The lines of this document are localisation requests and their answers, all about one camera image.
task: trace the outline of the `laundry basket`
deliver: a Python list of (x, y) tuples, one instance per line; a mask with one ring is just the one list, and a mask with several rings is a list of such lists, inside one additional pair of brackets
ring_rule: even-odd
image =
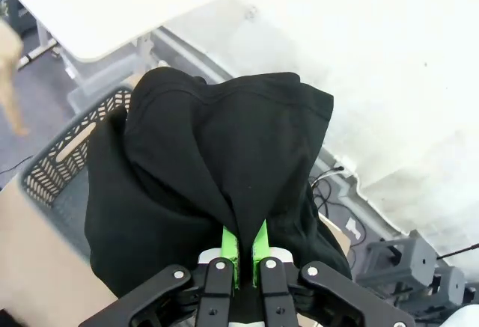
[(23, 191), (83, 256), (90, 256), (85, 238), (88, 136), (96, 123), (118, 106), (129, 108), (132, 88), (121, 85), (103, 94), (75, 116), (52, 143), (40, 151), (21, 174)]

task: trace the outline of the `silver screw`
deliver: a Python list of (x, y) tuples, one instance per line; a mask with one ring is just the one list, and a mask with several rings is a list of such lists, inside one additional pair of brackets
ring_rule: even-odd
[(173, 276), (175, 278), (183, 278), (185, 276), (185, 274), (183, 273), (183, 271), (176, 271)]
[(276, 267), (276, 262), (274, 260), (267, 260), (266, 267), (269, 269), (274, 269)]
[(308, 275), (310, 275), (310, 276), (315, 276), (315, 275), (317, 275), (317, 268), (316, 268), (316, 267), (310, 267), (310, 268), (308, 269)]

